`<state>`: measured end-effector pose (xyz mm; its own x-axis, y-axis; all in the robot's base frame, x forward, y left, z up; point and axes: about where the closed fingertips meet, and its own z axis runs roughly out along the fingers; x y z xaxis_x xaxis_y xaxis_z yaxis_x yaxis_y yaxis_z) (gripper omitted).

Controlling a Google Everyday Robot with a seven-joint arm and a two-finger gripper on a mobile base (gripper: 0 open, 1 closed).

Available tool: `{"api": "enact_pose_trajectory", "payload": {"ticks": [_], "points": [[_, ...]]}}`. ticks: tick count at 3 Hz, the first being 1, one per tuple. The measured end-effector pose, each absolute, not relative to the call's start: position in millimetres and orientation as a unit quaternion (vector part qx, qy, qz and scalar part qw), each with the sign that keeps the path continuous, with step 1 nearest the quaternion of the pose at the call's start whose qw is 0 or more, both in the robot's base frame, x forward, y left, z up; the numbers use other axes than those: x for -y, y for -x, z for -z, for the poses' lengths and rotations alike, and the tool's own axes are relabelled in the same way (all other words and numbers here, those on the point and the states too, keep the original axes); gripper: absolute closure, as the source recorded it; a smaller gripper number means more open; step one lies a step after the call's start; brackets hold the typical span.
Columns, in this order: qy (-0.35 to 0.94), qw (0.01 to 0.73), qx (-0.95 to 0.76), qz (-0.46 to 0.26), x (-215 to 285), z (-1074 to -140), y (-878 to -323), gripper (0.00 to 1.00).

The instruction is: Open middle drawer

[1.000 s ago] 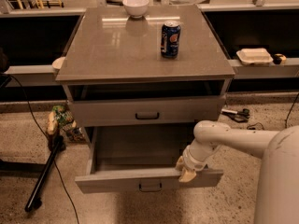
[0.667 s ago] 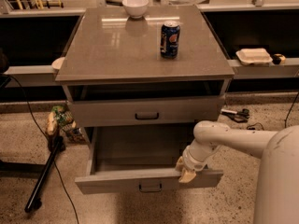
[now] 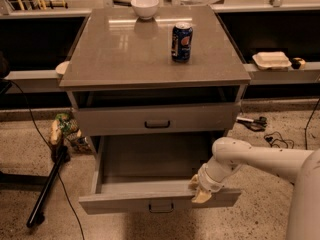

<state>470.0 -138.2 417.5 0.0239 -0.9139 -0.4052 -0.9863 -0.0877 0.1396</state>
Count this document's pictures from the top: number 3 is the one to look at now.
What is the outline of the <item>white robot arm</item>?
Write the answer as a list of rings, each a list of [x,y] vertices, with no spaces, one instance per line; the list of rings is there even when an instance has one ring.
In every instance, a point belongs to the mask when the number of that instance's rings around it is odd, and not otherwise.
[[[190,180],[195,191],[192,201],[207,202],[242,165],[294,184],[286,240],[320,240],[320,150],[255,147],[219,138],[212,145],[212,157]]]

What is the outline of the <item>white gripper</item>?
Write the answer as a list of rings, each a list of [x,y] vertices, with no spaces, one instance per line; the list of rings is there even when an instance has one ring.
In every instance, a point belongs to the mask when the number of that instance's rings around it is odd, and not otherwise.
[[[198,175],[194,174],[189,181],[190,189],[196,190],[198,187],[192,202],[197,204],[207,202],[211,198],[211,193],[219,192],[224,181],[239,169],[240,165],[219,162],[215,159],[204,163],[198,170]]]

